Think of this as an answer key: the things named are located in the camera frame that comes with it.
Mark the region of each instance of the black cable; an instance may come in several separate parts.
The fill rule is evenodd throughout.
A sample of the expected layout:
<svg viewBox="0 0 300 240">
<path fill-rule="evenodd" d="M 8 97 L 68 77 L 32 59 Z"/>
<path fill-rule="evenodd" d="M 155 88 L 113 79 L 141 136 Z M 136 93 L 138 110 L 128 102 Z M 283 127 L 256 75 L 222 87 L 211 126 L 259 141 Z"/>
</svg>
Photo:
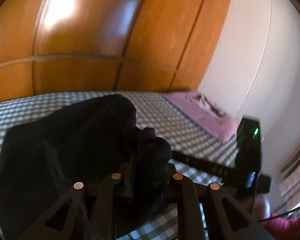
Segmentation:
<svg viewBox="0 0 300 240">
<path fill-rule="evenodd" d="M 300 209 L 300 206 L 297 207 L 297 208 L 294 208 L 294 209 L 292 209 L 292 210 L 290 210 L 288 212 L 282 213 L 280 215 L 277 215 L 277 216 L 274 216 L 274 217 L 269 217 L 269 218 L 266 218 L 266 219 L 258 220 L 258 222 L 261 223 L 261 222 L 271 221 L 271 220 L 276 219 L 276 218 L 284 217 L 284 216 L 289 215 L 290 213 L 293 213 L 293 212 L 295 212 L 295 211 L 297 211 L 299 209 Z"/>
</svg>

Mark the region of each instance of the black garment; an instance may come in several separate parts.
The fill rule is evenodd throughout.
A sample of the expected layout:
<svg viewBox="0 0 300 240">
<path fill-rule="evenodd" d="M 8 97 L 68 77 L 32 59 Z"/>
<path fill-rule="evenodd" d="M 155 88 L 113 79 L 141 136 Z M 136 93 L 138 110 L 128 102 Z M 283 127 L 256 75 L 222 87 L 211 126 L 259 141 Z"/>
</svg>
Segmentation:
<svg viewBox="0 0 300 240">
<path fill-rule="evenodd" d="M 166 208 L 159 191 L 171 158 L 170 145 L 154 129 L 136 127 L 136 109 L 127 98 L 83 101 L 8 130 L 0 155 L 5 239 L 18 239 L 72 184 L 101 181 L 133 152 L 138 153 L 139 187 L 135 203 L 118 211 L 117 237 Z"/>
</svg>

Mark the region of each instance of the checkered bedsheet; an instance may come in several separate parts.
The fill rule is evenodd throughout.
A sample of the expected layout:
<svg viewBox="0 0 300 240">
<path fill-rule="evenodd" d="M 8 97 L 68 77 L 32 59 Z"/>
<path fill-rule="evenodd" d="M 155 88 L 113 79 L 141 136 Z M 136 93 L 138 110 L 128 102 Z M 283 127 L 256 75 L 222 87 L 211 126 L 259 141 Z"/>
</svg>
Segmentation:
<svg viewBox="0 0 300 240">
<path fill-rule="evenodd" d="M 213 138 L 189 117 L 164 99 L 159 93 L 116 92 L 130 99 L 137 109 L 137 126 L 153 127 L 156 135 L 165 138 L 174 150 L 187 155 L 230 166 L 238 152 L 235 137 L 222 143 Z M 0 150 L 4 136 L 12 126 L 33 122 L 52 112 L 79 101 L 114 94 L 114 92 L 66 92 L 28 98 L 19 98 L 0 103 Z M 175 164 L 179 173 L 196 183 L 209 184 L 219 178 L 198 171 L 183 163 Z M 120 240 L 166 240 L 178 235 L 176 205 L 170 205 L 163 213 Z"/>
</svg>

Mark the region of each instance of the pink pillow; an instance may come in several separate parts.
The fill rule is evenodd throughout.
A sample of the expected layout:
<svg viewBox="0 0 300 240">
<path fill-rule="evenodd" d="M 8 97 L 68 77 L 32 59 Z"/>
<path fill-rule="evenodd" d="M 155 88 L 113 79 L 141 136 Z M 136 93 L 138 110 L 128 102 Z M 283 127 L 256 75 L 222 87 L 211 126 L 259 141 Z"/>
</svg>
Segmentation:
<svg viewBox="0 0 300 240">
<path fill-rule="evenodd" d="M 173 92 L 163 97 L 217 139 L 225 142 L 236 133 L 233 118 L 198 91 Z"/>
</svg>

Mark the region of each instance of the orange wood panel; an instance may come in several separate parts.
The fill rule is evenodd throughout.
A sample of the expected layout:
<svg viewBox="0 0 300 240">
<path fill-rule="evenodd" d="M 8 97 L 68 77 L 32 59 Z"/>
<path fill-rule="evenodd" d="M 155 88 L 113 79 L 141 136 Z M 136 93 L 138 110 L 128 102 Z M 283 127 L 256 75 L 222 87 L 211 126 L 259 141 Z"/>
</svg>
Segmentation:
<svg viewBox="0 0 300 240">
<path fill-rule="evenodd" d="M 125 57 L 148 64 L 143 67 L 139 64 L 123 64 L 117 89 L 144 91 L 168 89 L 201 1 L 144 1 Z"/>
<path fill-rule="evenodd" d="M 6 0 L 0 7 L 0 63 L 32 55 L 42 0 Z"/>
<path fill-rule="evenodd" d="M 0 102 L 32 95 L 31 62 L 0 68 Z"/>
<path fill-rule="evenodd" d="M 34 93 L 112 90 L 119 62 L 65 58 L 35 62 Z"/>
<path fill-rule="evenodd" d="M 196 90 L 218 43 L 230 0 L 204 0 L 171 90 Z"/>
<path fill-rule="evenodd" d="M 122 56 L 141 0 L 47 0 L 36 54 Z"/>
</svg>

